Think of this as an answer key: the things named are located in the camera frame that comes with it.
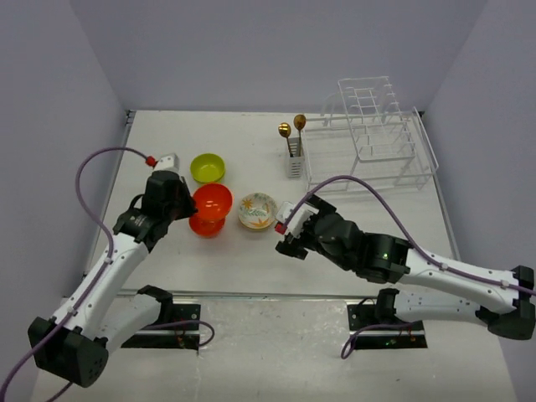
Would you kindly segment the green bowl front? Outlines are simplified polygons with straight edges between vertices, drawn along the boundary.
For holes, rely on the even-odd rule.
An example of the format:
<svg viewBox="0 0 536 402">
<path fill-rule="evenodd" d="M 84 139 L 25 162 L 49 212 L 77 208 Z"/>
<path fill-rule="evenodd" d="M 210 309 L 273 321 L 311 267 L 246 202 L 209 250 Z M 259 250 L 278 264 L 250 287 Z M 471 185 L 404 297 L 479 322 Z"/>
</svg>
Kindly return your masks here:
<svg viewBox="0 0 536 402">
<path fill-rule="evenodd" d="M 225 169 L 213 165 L 206 165 L 193 169 L 191 174 L 194 181 L 199 185 L 222 183 L 225 178 Z"/>
</svg>

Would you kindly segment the green bowl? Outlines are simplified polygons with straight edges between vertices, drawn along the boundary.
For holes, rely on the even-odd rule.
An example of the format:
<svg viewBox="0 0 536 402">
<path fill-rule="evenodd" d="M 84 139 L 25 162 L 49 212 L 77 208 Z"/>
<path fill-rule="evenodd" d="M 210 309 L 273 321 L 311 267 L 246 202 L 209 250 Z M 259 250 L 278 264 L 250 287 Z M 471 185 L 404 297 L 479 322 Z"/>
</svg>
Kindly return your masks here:
<svg viewBox="0 0 536 402">
<path fill-rule="evenodd" d="M 194 181 L 199 185 L 222 183 L 225 178 L 225 169 L 213 165 L 206 165 L 193 169 L 191 174 Z"/>
<path fill-rule="evenodd" d="M 198 183 L 218 182 L 225 175 L 225 163 L 214 153 L 200 154 L 190 163 L 190 172 Z"/>
</svg>

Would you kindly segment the orange bowl back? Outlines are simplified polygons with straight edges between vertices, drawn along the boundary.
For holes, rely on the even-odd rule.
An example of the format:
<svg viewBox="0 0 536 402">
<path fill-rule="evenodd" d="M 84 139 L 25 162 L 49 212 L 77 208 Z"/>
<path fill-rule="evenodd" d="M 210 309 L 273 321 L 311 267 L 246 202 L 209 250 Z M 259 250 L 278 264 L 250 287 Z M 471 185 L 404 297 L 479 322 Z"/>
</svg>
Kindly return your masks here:
<svg viewBox="0 0 536 402">
<path fill-rule="evenodd" d="M 221 183 L 207 183 L 198 188 L 193 194 L 197 212 L 191 219 L 206 222 L 218 222 L 229 214 L 234 196 L 231 191 Z"/>
</svg>

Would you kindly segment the orange bowl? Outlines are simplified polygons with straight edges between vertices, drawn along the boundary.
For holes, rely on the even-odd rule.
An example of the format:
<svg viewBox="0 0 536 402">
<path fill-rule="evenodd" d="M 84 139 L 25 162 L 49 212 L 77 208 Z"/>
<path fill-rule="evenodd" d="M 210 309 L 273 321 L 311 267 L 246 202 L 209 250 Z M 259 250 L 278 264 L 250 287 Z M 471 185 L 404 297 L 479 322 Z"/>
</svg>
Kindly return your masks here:
<svg viewBox="0 0 536 402">
<path fill-rule="evenodd" d="M 202 220 L 197 215 L 194 215 L 188 220 L 190 229 L 199 237 L 213 238 L 217 236 L 225 224 L 225 219 L 218 221 Z"/>
<path fill-rule="evenodd" d="M 221 183 L 207 183 L 198 188 L 193 194 L 197 212 L 191 219 L 206 222 L 218 222 L 229 214 L 234 196 L 231 191 Z"/>
</svg>

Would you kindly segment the green bowl back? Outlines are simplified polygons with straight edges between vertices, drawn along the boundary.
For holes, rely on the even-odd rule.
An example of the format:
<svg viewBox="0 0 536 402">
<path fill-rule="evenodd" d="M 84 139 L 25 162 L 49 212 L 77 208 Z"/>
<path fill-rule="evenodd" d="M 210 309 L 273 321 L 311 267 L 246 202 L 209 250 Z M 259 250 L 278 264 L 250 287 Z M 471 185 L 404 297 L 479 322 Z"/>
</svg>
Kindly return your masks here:
<svg viewBox="0 0 536 402">
<path fill-rule="evenodd" d="M 225 163 L 214 153 L 200 154 L 190 163 L 190 172 L 198 183 L 218 182 L 225 175 Z"/>
</svg>

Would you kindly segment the orange bowl front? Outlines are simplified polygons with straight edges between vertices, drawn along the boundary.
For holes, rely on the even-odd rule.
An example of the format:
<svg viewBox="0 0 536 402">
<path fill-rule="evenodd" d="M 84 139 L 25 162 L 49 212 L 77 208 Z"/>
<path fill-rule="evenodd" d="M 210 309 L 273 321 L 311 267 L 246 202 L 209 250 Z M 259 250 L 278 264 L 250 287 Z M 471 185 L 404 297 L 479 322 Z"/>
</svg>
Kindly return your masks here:
<svg viewBox="0 0 536 402">
<path fill-rule="evenodd" d="M 202 220 L 197 215 L 194 215 L 188 220 L 190 229 L 199 237 L 213 238 L 217 236 L 225 224 L 225 219 L 218 221 Z"/>
</svg>

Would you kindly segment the floral white bowl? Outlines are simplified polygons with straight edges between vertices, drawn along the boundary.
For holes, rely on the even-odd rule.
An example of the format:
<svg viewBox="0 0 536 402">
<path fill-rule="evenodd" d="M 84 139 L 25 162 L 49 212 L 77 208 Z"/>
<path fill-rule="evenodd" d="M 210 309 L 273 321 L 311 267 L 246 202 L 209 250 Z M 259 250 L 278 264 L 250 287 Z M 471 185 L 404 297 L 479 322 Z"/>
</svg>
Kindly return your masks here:
<svg viewBox="0 0 536 402">
<path fill-rule="evenodd" d="M 276 220 L 277 202 L 266 193 L 250 193 L 239 203 L 238 219 L 244 224 L 263 226 Z"/>
</svg>

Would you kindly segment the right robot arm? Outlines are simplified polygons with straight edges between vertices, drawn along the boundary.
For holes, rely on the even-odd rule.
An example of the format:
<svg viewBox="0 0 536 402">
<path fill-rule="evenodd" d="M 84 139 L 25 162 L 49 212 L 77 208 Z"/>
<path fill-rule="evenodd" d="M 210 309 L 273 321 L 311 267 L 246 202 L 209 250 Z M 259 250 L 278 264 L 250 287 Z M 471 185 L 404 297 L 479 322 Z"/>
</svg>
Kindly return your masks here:
<svg viewBox="0 0 536 402">
<path fill-rule="evenodd" d="M 303 260 L 313 251 L 343 271 L 382 285 L 373 324 L 384 329 L 435 320 L 469 322 L 506 339 L 529 340 L 535 330 L 533 270 L 498 271 L 441 257 L 408 240 L 363 232 L 330 203 L 311 196 L 276 213 L 284 236 L 276 250 Z"/>
</svg>

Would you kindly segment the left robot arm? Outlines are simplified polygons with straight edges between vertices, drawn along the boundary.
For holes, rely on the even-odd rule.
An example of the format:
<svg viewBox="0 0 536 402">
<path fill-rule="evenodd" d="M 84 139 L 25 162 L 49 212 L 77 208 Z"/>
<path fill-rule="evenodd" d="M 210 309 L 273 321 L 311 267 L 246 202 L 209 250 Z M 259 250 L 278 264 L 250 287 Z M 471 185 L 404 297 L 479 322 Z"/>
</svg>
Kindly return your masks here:
<svg viewBox="0 0 536 402">
<path fill-rule="evenodd" d="M 37 367 L 83 388 L 101 376 L 109 355 L 137 331 L 173 322 L 172 296 L 155 286 L 138 290 L 123 315 L 106 317 L 169 226 L 197 211 L 184 177 L 168 170 L 153 171 L 137 200 L 141 206 L 131 204 L 118 217 L 110 243 L 70 299 L 51 318 L 37 317 L 28 328 Z"/>
</svg>

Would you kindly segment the gold spoon left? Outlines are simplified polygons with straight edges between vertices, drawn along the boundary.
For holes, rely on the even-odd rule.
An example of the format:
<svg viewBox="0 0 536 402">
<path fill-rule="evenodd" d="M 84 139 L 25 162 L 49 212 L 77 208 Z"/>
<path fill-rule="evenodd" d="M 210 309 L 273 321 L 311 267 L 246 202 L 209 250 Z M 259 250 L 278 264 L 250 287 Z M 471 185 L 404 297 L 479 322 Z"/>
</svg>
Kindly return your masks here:
<svg viewBox="0 0 536 402">
<path fill-rule="evenodd" d="M 289 156 L 293 157 L 293 153 L 292 153 L 292 150 L 291 150 L 291 144 L 290 144 L 290 135 L 291 135 L 291 127 L 290 127 L 290 125 L 288 123 L 286 123 L 286 122 L 282 122 L 278 126 L 278 133 L 279 133 L 279 135 L 281 137 L 286 139 L 286 145 L 287 145 L 287 149 L 288 149 L 288 152 L 289 152 Z"/>
</svg>

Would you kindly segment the gold spoon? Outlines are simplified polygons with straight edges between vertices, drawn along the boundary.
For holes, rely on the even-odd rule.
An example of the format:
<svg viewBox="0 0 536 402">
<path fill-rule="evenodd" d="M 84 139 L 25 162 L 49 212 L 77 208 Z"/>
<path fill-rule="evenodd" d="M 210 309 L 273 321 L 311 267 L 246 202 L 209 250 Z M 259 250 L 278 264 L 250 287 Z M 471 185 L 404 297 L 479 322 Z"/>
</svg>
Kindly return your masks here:
<svg viewBox="0 0 536 402">
<path fill-rule="evenodd" d="M 303 114 L 298 114 L 294 117 L 293 124 L 298 130 L 298 156 L 302 155 L 302 130 L 305 128 L 307 118 Z"/>
<path fill-rule="evenodd" d="M 287 149 L 288 149 L 288 152 L 289 152 L 289 156 L 293 157 L 293 153 L 292 153 L 292 150 L 291 150 L 291 144 L 290 144 L 290 135 L 291 135 L 291 127 L 290 127 L 290 125 L 288 123 L 286 123 L 286 122 L 282 122 L 278 126 L 278 133 L 279 133 L 279 135 L 281 137 L 286 139 L 286 145 L 287 145 Z"/>
</svg>

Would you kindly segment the gold spoon right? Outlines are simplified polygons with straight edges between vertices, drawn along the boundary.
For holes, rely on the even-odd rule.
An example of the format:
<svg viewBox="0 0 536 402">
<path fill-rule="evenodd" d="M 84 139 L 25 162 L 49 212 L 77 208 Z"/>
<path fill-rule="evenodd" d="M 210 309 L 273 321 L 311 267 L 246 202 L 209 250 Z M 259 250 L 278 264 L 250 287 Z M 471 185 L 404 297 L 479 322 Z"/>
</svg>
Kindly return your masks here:
<svg viewBox="0 0 536 402">
<path fill-rule="evenodd" d="M 302 155 L 302 130 L 305 128 L 307 118 L 303 114 L 298 114 L 294 117 L 293 124 L 298 130 L 298 156 Z"/>
</svg>

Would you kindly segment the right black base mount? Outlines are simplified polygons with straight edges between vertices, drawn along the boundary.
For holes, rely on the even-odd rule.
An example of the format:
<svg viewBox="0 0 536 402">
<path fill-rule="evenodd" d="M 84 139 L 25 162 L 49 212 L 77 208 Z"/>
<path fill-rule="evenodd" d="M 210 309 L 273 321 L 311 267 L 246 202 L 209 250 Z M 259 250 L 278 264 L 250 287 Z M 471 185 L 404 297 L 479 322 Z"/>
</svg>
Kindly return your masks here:
<svg viewBox="0 0 536 402">
<path fill-rule="evenodd" d="M 364 298 L 361 301 L 347 304 L 348 328 L 350 335 L 364 327 L 379 325 L 375 317 L 375 300 Z M 428 348 L 424 324 L 417 322 L 412 327 L 392 329 L 376 328 L 361 332 L 351 340 L 349 349 L 358 350 L 391 350 Z"/>
</svg>

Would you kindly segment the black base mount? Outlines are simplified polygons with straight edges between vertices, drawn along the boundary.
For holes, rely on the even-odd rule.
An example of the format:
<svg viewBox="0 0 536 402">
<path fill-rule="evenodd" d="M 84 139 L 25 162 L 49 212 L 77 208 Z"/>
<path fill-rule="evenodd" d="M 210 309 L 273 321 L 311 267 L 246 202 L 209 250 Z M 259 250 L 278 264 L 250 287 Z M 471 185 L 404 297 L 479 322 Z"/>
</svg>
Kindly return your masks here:
<svg viewBox="0 0 536 402">
<path fill-rule="evenodd" d="M 201 305 L 197 303 L 181 303 L 173 305 L 173 313 L 167 323 L 198 320 L 201 316 Z M 141 330 L 126 340 L 121 348 L 131 349 L 183 349 L 198 351 L 200 325 L 189 323 L 165 327 L 157 330 Z"/>
<path fill-rule="evenodd" d="M 364 298 L 361 301 L 347 304 L 348 328 L 350 335 L 364 327 L 379 325 L 375 317 L 375 300 Z M 358 350 L 391 350 L 428 348 L 424 324 L 417 322 L 412 327 L 392 329 L 376 328 L 361 332 L 351 340 L 349 349 Z"/>
</svg>

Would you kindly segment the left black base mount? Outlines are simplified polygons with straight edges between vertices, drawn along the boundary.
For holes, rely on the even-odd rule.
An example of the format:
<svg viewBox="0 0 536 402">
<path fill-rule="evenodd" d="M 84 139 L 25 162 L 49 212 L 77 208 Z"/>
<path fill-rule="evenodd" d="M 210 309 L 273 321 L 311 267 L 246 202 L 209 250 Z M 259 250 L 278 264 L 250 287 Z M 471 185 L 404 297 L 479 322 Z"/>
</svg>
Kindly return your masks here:
<svg viewBox="0 0 536 402">
<path fill-rule="evenodd" d="M 198 320 L 201 316 L 201 305 L 197 303 L 181 303 L 173 305 L 173 313 L 167 323 Z M 183 349 L 198 351 L 200 325 L 189 323 L 165 327 L 157 330 L 141 330 L 126 340 L 121 348 L 131 349 Z"/>
</svg>

